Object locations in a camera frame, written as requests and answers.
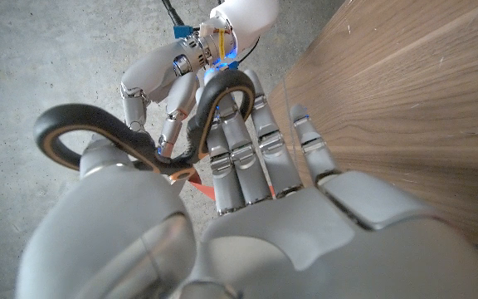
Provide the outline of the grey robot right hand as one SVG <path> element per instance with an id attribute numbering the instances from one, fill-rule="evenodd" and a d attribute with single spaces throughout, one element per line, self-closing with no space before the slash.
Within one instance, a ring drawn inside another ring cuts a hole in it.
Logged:
<path id="1" fill-rule="evenodd" d="M 131 130 L 145 131 L 149 103 L 167 101 L 159 136 L 159 154 L 163 157 L 172 154 L 182 121 L 195 106 L 196 73 L 204 65 L 202 50 L 195 41 L 177 39 L 142 57 L 122 76 L 124 118 Z"/>

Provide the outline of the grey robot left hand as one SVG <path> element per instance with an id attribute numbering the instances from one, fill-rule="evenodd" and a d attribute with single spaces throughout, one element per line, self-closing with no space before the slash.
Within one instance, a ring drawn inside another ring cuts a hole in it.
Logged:
<path id="1" fill-rule="evenodd" d="M 196 239 L 165 180 L 193 150 L 158 158 L 92 105 L 45 111 L 34 138 L 80 182 L 32 235 L 20 298 L 478 298 L 478 252 L 437 211 L 324 152 L 314 186 L 245 203 Z"/>

